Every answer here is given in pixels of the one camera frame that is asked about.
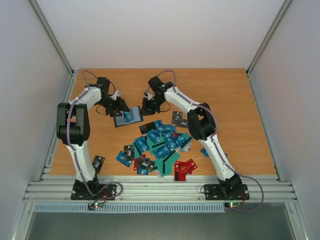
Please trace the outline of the blue vip card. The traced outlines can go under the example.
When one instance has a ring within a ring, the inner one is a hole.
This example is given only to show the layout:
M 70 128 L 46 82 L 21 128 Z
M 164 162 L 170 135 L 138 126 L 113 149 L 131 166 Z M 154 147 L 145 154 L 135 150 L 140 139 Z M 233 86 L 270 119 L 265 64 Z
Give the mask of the blue vip card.
M 130 112 L 123 112 L 123 118 L 125 123 L 133 122 L 135 120 L 133 111 L 130 110 Z

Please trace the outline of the dark blue card holder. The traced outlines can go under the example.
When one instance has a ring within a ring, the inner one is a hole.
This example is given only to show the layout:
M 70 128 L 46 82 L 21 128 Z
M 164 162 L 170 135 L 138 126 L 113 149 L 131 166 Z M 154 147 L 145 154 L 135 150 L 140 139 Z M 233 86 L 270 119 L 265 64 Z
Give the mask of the dark blue card holder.
M 116 128 L 131 125 L 134 123 L 143 122 L 143 116 L 140 113 L 141 108 L 139 106 L 131 107 L 129 112 L 121 111 L 121 116 L 115 116 L 114 119 L 114 126 Z

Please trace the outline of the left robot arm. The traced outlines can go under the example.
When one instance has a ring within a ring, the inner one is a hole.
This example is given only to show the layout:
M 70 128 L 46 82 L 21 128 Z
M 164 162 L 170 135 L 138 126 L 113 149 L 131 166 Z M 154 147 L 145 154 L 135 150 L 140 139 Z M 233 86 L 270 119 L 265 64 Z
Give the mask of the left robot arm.
M 130 111 L 118 90 L 109 93 L 111 85 L 106 77 L 97 77 L 96 83 L 87 82 L 83 92 L 75 99 L 57 106 L 56 136 L 70 152 L 76 171 L 76 186 L 89 199 L 96 199 L 101 193 L 88 147 L 91 133 L 89 110 L 99 105 L 110 117 L 121 117 Z

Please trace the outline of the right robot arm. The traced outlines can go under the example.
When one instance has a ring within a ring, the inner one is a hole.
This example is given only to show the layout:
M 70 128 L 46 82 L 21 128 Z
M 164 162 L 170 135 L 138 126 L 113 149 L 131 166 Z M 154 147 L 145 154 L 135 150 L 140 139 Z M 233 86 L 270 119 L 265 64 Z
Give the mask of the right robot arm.
M 187 116 L 188 130 L 191 137 L 199 141 L 206 150 L 219 182 L 220 192 L 224 198 L 234 197 L 241 185 L 239 174 L 231 170 L 229 161 L 220 146 L 217 137 L 217 125 L 210 106 L 199 103 L 182 93 L 172 82 L 162 82 L 158 76 L 152 77 L 148 85 L 153 93 L 144 93 L 140 113 L 143 116 L 160 112 L 160 106 L 168 102 L 176 106 Z

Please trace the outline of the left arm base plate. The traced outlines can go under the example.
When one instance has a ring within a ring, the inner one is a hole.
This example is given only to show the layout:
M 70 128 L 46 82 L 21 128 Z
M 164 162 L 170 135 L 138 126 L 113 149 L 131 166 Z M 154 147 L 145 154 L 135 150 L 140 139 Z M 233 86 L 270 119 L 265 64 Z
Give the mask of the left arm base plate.
M 114 200 L 115 195 L 118 193 L 120 188 L 116 184 L 111 184 L 105 187 L 100 193 L 98 191 L 103 187 L 102 184 L 98 184 L 90 189 L 92 194 L 89 193 L 86 186 L 83 185 L 74 185 L 71 191 L 70 199 L 74 201 L 93 201 L 97 199 Z

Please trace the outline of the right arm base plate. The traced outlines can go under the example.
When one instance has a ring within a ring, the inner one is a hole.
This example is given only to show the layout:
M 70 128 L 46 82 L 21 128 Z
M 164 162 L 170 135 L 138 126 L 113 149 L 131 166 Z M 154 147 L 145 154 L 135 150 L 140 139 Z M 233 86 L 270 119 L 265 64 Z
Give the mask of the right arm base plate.
M 202 188 L 202 192 L 207 201 L 242 201 L 250 199 L 249 190 L 246 184 L 241 184 L 240 187 L 228 197 L 224 196 L 219 184 L 205 184 Z

